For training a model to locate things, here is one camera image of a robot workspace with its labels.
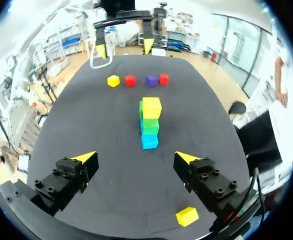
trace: cyan block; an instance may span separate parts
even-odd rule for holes
[[[143,149],[155,149],[158,144],[158,136],[157,135],[144,135],[141,136],[142,148]]]
[[[140,119],[140,133],[143,133],[143,118]]]
[[[143,134],[157,135],[160,129],[158,119],[143,119]]]
[[[139,106],[138,106],[138,112],[139,112],[139,114],[140,114],[140,119],[143,119],[142,106],[143,106],[143,102],[140,101],[140,102],[139,102]]]

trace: metal shelving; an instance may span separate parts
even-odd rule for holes
[[[44,50],[46,58],[48,60],[54,60],[80,52],[82,49],[79,47],[79,44],[82,40],[88,38],[88,29],[84,16],[79,15],[72,23],[66,23],[55,29],[52,28],[50,32],[44,35],[45,37],[39,39],[35,44],[36,51]],[[75,38],[79,38],[79,41],[63,45],[66,41]]]

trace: blue block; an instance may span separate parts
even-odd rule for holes
[[[140,119],[140,133],[143,133],[143,118]]]
[[[143,149],[155,149],[158,144],[158,136],[157,135],[144,135],[141,136],[142,148]]]

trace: glass wall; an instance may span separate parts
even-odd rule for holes
[[[250,98],[260,80],[274,75],[272,39],[269,32],[254,24],[214,14],[208,51],[217,54],[216,63]]]
[[[228,17],[221,15],[212,16],[211,38],[208,44],[208,51],[217,53],[216,61],[219,61],[220,53],[226,38]]]
[[[220,66],[242,88],[250,74],[259,48],[260,29],[230,18]]]
[[[263,30],[261,37],[261,45],[251,75],[243,86],[243,91],[248,96],[252,96],[260,80],[268,79],[274,75],[275,59],[272,59],[271,55],[272,35]]]

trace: black chair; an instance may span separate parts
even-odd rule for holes
[[[228,110],[228,114],[231,115],[233,114],[232,122],[233,119],[235,118],[236,114],[244,114],[247,111],[246,105],[241,102],[241,101],[235,101],[232,103],[230,109]]]

